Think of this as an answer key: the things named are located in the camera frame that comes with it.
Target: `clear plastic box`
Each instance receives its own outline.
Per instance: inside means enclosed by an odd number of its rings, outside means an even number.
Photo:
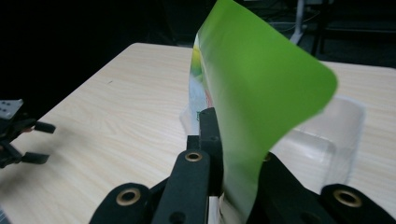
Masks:
[[[362,103],[335,95],[322,113],[291,130],[271,152],[315,193],[326,185],[347,184],[364,117]]]

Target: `dark background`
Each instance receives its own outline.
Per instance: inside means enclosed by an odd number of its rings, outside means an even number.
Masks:
[[[215,0],[0,0],[0,100],[22,99],[21,111],[39,119],[135,42],[191,47],[214,3]],[[292,34],[293,1],[252,3],[244,6],[272,22],[285,36]],[[317,12],[316,6],[306,8],[308,28],[300,47],[307,51],[312,46]],[[328,41],[327,45],[329,54],[319,54],[320,60],[385,66],[395,63],[394,44],[353,41],[340,45]],[[365,46],[369,46],[369,53],[362,54],[360,50]],[[370,54],[382,58],[364,56]]]

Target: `wooden table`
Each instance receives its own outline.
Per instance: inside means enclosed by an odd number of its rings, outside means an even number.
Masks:
[[[20,151],[49,153],[47,163],[0,170],[0,205],[13,223],[88,223],[118,185],[152,187],[169,176],[186,134],[191,49],[133,44],[40,121],[54,134],[24,133]],[[325,63],[337,93],[366,105],[350,186],[396,217],[396,71]]]

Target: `curled paper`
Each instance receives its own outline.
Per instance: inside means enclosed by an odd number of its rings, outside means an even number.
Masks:
[[[191,58],[191,119],[216,108],[224,197],[241,222],[254,204],[265,155],[293,127],[319,113],[336,85],[329,68],[246,8],[232,0],[214,5]]]

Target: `plastic container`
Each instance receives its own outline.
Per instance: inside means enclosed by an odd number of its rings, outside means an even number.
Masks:
[[[271,152],[315,193],[326,185],[347,184],[364,117],[362,103],[335,95],[321,114],[291,130]]]

